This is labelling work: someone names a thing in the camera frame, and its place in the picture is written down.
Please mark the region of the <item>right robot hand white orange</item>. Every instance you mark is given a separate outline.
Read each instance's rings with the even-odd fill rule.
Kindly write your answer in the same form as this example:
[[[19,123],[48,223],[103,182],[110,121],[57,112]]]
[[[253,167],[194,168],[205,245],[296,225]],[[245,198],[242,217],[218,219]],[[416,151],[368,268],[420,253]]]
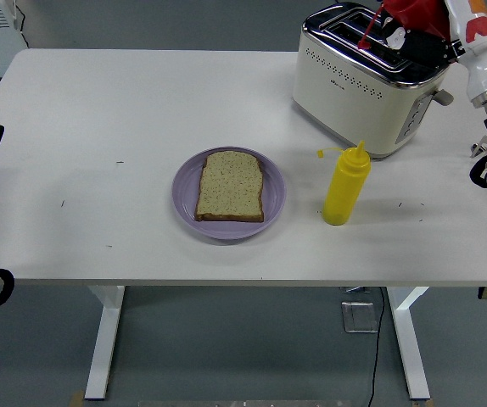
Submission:
[[[483,1],[383,1],[383,37],[428,67],[457,61],[468,71],[467,96],[487,102],[487,7]]]

